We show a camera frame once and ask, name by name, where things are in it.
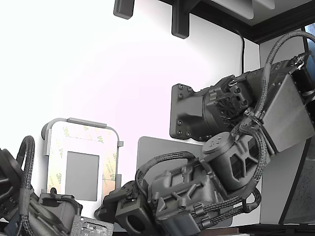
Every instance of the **braided cable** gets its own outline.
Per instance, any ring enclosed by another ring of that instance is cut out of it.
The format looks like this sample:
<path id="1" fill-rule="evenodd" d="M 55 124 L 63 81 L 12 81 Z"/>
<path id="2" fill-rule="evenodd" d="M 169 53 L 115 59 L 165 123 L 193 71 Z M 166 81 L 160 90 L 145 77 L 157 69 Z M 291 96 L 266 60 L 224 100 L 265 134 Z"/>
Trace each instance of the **braided cable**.
<path id="1" fill-rule="evenodd" d="M 168 160 L 175 160 L 175 159 L 192 160 L 194 158 L 195 158 L 195 156 L 188 151 L 172 152 L 172 153 L 163 154 L 163 155 L 159 155 L 159 156 L 152 158 L 150 161 L 148 161 L 146 164 L 142 165 L 137 170 L 136 175 L 135 175 L 136 186 L 133 189 L 133 193 L 135 194 L 136 191 L 139 190 L 143 194 L 143 196 L 146 199 L 148 199 L 148 194 L 142 188 L 141 182 L 142 182 L 144 176 L 146 175 L 146 173 L 149 171 L 149 169 L 152 168 L 153 166 L 155 166 L 156 164 L 163 162 L 163 161 L 168 161 Z"/>
<path id="2" fill-rule="evenodd" d="M 306 37 L 308 39 L 310 39 L 311 41 L 313 41 L 315 43 L 315 36 L 310 34 L 310 33 L 307 33 L 307 32 L 304 32 L 304 31 L 293 31 L 293 32 L 290 32 L 290 33 L 287 33 L 286 35 L 284 35 L 283 37 L 281 37 L 277 42 L 276 44 L 274 45 L 274 47 L 272 48 L 268 58 L 267 58 L 267 61 L 266 61 L 266 64 L 265 64 L 265 67 L 263 69 L 263 72 L 262 72 L 262 78 L 261 78 L 261 95 L 259 97 L 259 100 L 256 104 L 256 107 L 255 107 L 255 116 L 257 118 L 259 118 L 263 108 L 264 108 L 264 105 L 265 105 L 265 102 L 266 102 L 266 98 L 267 98 L 267 91 L 268 91 L 268 83 L 269 83 L 269 77 L 270 77 L 270 71 L 271 71 L 271 65 L 275 59 L 275 56 L 277 54 L 277 52 L 279 51 L 280 47 L 285 43 L 287 42 L 289 39 L 293 38 L 293 37 L 299 37 L 299 36 L 302 36 L 302 37 Z"/>
<path id="3" fill-rule="evenodd" d="M 31 190 L 31 179 L 32 179 L 32 171 L 33 171 L 33 163 L 34 163 L 34 152 L 35 152 L 35 141 L 32 136 L 26 136 L 20 146 L 18 156 L 25 157 L 25 167 L 24 167 L 24 174 L 22 178 L 22 184 L 21 189 L 28 189 Z M 30 202 L 26 202 L 23 192 L 20 193 L 20 199 L 19 199 L 21 206 L 28 206 Z M 16 236 L 21 235 L 22 230 L 28 235 L 28 236 L 34 236 L 34 232 L 30 227 L 29 222 L 29 215 L 20 213 L 20 222 L 18 225 L 18 230 L 16 232 Z"/>

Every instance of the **gray metal panel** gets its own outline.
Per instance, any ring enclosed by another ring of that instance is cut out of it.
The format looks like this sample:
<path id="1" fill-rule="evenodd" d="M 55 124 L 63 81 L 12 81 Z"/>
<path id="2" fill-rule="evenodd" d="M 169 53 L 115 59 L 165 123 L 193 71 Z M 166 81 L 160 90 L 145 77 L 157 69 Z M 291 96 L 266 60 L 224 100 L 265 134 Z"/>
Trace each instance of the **gray metal panel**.
<path id="1" fill-rule="evenodd" d="M 305 163 L 288 207 L 284 223 L 315 223 L 315 137 L 311 138 Z"/>
<path id="2" fill-rule="evenodd" d="M 308 115 L 294 81 L 290 75 L 278 76 L 275 85 L 268 89 L 263 128 L 277 152 L 307 140 L 315 135 L 312 120 Z"/>
<path id="3" fill-rule="evenodd" d="M 261 224 L 278 224 L 290 194 L 306 141 L 271 158 L 262 176 Z"/>
<path id="4" fill-rule="evenodd" d="M 138 156 L 137 156 L 137 168 L 154 158 L 155 156 L 177 152 L 177 151 L 189 151 L 196 157 L 201 154 L 202 145 L 188 144 L 183 142 L 157 139 L 151 137 L 141 137 L 138 142 Z M 153 166 L 145 176 L 145 180 L 148 184 L 151 184 L 153 179 L 162 174 L 165 170 L 175 169 L 183 164 L 186 164 L 186 160 L 170 160 L 161 162 L 156 166 Z M 213 228 L 226 228 L 232 224 L 233 219 L 227 219 L 221 221 Z"/>

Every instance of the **mounting bracket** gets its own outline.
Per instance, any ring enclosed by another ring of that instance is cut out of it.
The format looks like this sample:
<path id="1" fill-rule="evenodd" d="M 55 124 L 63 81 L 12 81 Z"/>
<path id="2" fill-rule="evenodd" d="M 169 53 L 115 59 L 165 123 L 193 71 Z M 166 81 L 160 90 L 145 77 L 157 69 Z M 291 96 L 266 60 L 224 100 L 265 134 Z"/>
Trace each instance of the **mounting bracket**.
<path id="1" fill-rule="evenodd" d="M 114 15 L 126 20 L 133 15 L 134 0 L 115 0 Z"/>
<path id="2" fill-rule="evenodd" d="M 189 13 L 201 0 L 174 0 L 172 13 L 172 35 L 179 38 L 189 36 Z"/>

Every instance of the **black plastic housing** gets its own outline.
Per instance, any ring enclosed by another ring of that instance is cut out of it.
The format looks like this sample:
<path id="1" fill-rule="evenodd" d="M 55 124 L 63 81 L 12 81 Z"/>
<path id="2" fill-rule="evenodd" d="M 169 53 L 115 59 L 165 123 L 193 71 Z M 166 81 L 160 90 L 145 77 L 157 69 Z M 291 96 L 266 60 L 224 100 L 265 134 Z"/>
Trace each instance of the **black plastic housing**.
<path id="1" fill-rule="evenodd" d="M 234 76 L 223 78 L 199 92 L 186 85 L 174 85 L 170 136 L 207 141 L 223 131 L 231 131 L 253 102 L 247 82 L 233 85 L 234 79 Z"/>

